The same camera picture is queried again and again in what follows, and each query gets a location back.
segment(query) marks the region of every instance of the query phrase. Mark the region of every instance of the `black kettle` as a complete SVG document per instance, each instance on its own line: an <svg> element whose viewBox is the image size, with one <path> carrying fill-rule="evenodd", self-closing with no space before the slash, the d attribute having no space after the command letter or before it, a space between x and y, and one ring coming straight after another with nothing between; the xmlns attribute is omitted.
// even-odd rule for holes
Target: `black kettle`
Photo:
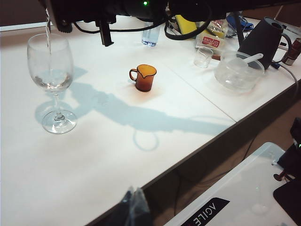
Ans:
<svg viewBox="0 0 301 226"><path fill-rule="evenodd" d="M238 52L246 53L250 56L262 53L263 58L260 59L259 62L262 63L266 70L272 63L273 57L280 43L281 36L287 40L288 48L291 48L291 39L283 33L283 29L282 24L278 21L269 17L263 18L241 43ZM275 63L281 62L287 54L288 51L280 61Z"/></svg>

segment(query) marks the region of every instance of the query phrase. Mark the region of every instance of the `red label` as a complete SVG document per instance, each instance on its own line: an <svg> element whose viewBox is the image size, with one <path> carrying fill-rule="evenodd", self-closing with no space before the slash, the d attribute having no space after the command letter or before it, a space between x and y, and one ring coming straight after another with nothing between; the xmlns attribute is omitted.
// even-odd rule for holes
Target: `red label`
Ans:
<svg viewBox="0 0 301 226"><path fill-rule="evenodd" d="M209 38L209 37L206 37L206 36L204 36L202 43L206 44L206 45L210 45L210 46L216 47L216 48L220 45L220 41L219 40L216 40L216 39L213 39L213 38Z"/></svg>

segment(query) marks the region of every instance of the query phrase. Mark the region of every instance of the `plastic container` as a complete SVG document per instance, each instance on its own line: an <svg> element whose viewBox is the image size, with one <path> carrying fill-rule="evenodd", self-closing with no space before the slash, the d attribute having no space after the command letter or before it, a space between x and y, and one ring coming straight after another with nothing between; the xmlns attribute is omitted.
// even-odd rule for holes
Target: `plastic container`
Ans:
<svg viewBox="0 0 301 226"><path fill-rule="evenodd" d="M231 62L236 57L245 59L250 56L236 51L222 53L221 61L214 71L214 76L220 84L231 90L248 92L254 88L257 81L264 75L264 67L258 60L248 63L247 67L233 66Z"/></svg>
<svg viewBox="0 0 301 226"><path fill-rule="evenodd" d="M145 26L152 26L153 22L145 22ZM160 33L160 26L154 27L152 29L143 31L142 33L142 44L147 46L155 46L158 42L158 37Z"/></svg>

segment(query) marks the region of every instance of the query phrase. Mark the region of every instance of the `glass stem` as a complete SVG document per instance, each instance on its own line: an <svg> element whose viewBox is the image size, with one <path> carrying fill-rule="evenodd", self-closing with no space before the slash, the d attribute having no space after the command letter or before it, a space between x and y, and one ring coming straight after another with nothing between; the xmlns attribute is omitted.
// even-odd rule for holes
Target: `glass stem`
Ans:
<svg viewBox="0 0 301 226"><path fill-rule="evenodd" d="M59 96L58 96L58 94L54 94L53 97L55 98L55 112L56 112L55 121L62 121L65 119L65 117L61 113L59 99L58 99Z"/></svg>

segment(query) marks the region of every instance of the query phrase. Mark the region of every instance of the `bottle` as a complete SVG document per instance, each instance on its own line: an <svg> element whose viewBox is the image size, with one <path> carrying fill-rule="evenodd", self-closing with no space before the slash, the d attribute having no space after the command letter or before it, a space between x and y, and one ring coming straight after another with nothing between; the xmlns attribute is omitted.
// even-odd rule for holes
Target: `bottle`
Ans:
<svg viewBox="0 0 301 226"><path fill-rule="evenodd" d="M286 65L293 65L297 57L301 53L301 38L296 38L293 42L293 45L290 50L288 50L288 54L286 58L282 61Z"/></svg>
<svg viewBox="0 0 301 226"><path fill-rule="evenodd" d="M145 22L145 27L152 26L153 22ZM158 42L160 26L143 31L142 44L147 46L155 46Z"/></svg>

